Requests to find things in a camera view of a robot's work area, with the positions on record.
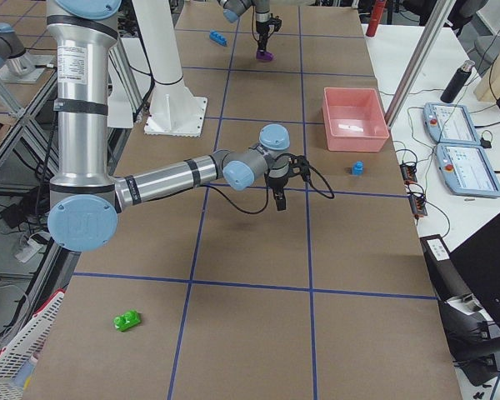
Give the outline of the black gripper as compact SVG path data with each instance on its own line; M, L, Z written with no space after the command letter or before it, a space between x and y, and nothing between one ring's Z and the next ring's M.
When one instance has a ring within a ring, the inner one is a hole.
M257 33L257 50L260 53L265 53L268 38L280 30L282 19L271 12L255 12L253 16Z
M284 188L288 183L289 161L278 160L266 176L267 186L272 190L276 208L279 212L287 209Z

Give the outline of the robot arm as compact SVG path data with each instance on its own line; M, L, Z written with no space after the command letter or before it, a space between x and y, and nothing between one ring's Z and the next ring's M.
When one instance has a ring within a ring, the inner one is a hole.
M112 177L108 172L108 64L118 42L117 1L50 1L47 30L57 42L59 167L49 184L47 226L54 242L85 252L105 245L127 207L224 179L241 191L259 177L288 175L288 130L268 124L244 152L219 150L151 172ZM153 88L145 130L196 137L207 99L187 88L173 20L165 1L136 1Z
M256 59L271 62L273 54L267 50L268 39L278 32L282 26L282 20L270 12L268 0L218 0L224 17L235 23L250 8L253 10L255 28L258 34Z

